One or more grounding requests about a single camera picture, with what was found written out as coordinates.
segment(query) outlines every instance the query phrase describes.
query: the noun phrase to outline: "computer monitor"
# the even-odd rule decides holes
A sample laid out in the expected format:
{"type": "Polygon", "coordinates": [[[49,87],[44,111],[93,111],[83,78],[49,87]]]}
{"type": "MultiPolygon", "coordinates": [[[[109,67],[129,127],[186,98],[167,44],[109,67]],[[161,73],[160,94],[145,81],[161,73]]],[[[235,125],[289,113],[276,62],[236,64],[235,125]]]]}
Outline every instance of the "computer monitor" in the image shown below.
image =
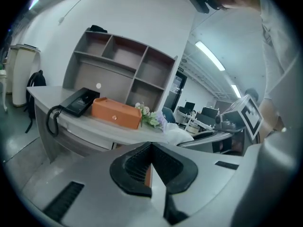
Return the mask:
{"type": "Polygon", "coordinates": [[[201,114],[208,116],[212,119],[215,119],[218,114],[218,110],[213,108],[203,107],[201,114]]]}
{"type": "Polygon", "coordinates": [[[186,104],[185,104],[185,108],[190,109],[190,111],[193,111],[193,110],[194,110],[194,107],[195,107],[195,104],[194,104],[194,103],[186,102],[186,104]]]}

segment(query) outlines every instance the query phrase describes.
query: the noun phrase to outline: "shelf compartment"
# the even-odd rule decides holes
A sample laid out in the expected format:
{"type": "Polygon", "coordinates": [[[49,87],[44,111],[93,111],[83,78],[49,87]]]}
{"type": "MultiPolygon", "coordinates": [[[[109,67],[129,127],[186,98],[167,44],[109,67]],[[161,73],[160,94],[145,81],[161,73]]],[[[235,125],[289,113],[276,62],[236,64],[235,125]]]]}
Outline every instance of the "shelf compartment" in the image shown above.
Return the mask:
{"type": "Polygon", "coordinates": [[[100,92],[100,97],[107,97],[124,103],[133,79],[110,70],[79,62],[78,75],[74,80],[76,90],[86,87],[100,92]]]}
{"type": "Polygon", "coordinates": [[[140,79],[140,78],[135,78],[135,80],[140,81],[140,82],[143,82],[143,83],[145,83],[145,84],[147,84],[147,85],[150,85],[150,86],[152,86],[152,87],[155,87],[155,88],[157,88],[157,89],[159,89],[159,90],[164,91],[164,88],[159,87],[159,86],[157,86],[157,85],[155,85],[155,84],[152,84],[152,83],[150,83],[150,82],[148,82],[148,81],[146,81],[146,80],[142,80],[142,79],[140,79]]]}
{"type": "Polygon", "coordinates": [[[140,80],[134,80],[128,95],[126,104],[135,106],[136,103],[144,103],[151,111],[155,111],[162,99],[163,90],[140,80]]]}
{"type": "Polygon", "coordinates": [[[74,53],[79,57],[80,60],[82,60],[82,59],[94,60],[94,61],[101,62],[101,63],[111,64],[113,66],[116,66],[117,68],[127,70],[127,71],[131,71],[133,73],[136,72],[136,69],[134,69],[132,67],[129,67],[127,65],[124,65],[124,64],[120,64],[120,63],[118,63],[116,61],[113,61],[109,58],[96,56],[96,55],[92,55],[92,54],[85,53],[85,52],[80,52],[80,51],[74,51],[74,53]]]}
{"type": "Polygon", "coordinates": [[[149,47],[136,77],[160,88],[165,88],[174,63],[173,58],[149,47]]]}
{"type": "Polygon", "coordinates": [[[136,41],[119,36],[112,36],[102,57],[137,70],[146,48],[146,45],[136,41]]]}
{"type": "Polygon", "coordinates": [[[110,37],[105,33],[84,33],[75,50],[101,56],[110,37]]]}

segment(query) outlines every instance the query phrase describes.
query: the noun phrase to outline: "black backpack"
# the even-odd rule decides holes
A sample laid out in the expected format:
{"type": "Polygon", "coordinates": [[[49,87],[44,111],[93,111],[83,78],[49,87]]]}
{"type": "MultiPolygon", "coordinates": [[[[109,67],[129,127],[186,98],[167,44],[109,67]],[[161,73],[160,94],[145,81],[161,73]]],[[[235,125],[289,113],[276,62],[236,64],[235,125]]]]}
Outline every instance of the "black backpack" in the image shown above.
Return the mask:
{"type": "MultiPolygon", "coordinates": [[[[46,86],[46,82],[42,70],[39,70],[38,72],[35,72],[33,75],[31,75],[27,83],[27,87],[37,87],[37,86],[46,86]]],[[[28,91],[26,92],[26,98],[27,98],[27,107],[25,108],[24,112],[27,110],[28,116],[30,118],[30,124],[27,130],[25,131],[25,133],[27,134],[33,125],[33,119],[36,118],[36,114],[35,114],[35,99],[30,95],[28,91]]]]}

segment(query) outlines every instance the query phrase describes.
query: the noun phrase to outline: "white desk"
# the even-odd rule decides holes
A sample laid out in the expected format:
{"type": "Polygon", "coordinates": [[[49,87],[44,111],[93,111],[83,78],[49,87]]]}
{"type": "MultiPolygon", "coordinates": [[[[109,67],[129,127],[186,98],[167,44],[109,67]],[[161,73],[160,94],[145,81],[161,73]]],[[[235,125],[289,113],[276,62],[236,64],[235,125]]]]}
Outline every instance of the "white desk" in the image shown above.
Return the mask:
{"type": "Polygon", "coordinates": [[[59,105],[75,91],[64,89],[61,86],[28,87],[27,89],[35,98],[36,121],[40,138],[51,161],[58,154],[56,150],[52,152],[56,144],[63,145],[80,155],[90,155],[96,151],[112,149],[113,143],[122,145],[145,141],[167,143],[161,130],[154,129],[146,124],[143,124],[142,127],[139,126],[137,130],[120,127],[92,117],[90,115],[91,108],[80,118],[62,111],[58,117],[61,131],[54,138],[46,130],[46,114],[50,108],[59,105]]]}
{"type": "Polygon", "coordinates": [[[192,117],[192,116],[190,116],[190,115],[187,115],[187,114],[182,113],[182,112],[180,112],[180,111],[177,111],[177,113],[180,114],[180,115],[183,116],[183,117],[188,118],[188,123],[187,123],[187,125],[186,125],[186,127],[185,127],[185,130],[188,129],[189,124],[190,124],[191,122],[196,123],[197,125],[203,127],[203,128],[206,129],[206,130],[209,130],[209,131],[212,130],[212,127],[210,127],[209,125],[207,125],[207,124],[205,124],[205,123],[202,123],[201,121],[195,119],[194,117],[192,117]]]}

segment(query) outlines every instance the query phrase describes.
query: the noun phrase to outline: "ceiling light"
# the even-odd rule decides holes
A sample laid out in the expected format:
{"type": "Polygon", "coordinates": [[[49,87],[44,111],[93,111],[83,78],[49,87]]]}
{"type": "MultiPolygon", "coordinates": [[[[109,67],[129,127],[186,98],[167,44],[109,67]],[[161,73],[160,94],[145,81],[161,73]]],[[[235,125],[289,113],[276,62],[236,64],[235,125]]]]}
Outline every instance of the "ceiling light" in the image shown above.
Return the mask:
{"type": "Polygon", "coordinates": [[[207,55],[208,58],[212,60],[212,62],[216,65],[216,67],[220,71],[225,70],[224,66],[221,64],[221,62],[219,62],[217,57],[201,41],[196,43],[196,47],[198,47],[201,51],[203,51],[204,54],[207,55]]]}
{"type": "Polygon", "coordinates": [[[237,97],[238,97],[238,98],[241,98],[241,95],[240,95],[240,92],[239,92],[237,86],[236,86],[236,85],[232,85],[232,88],[233,88],[233,90],[235,91],[237,97]]]}
{"type": "Polygon", "coordinates": [[[32,9],[32,7],[33,7],[36,3],[38,3],[38,1],[39,1],[39,0],[33,0],[33,1],[32,1],[32,4],[30,5],[30,7],[29,7],[28,10],[32,9]]]}

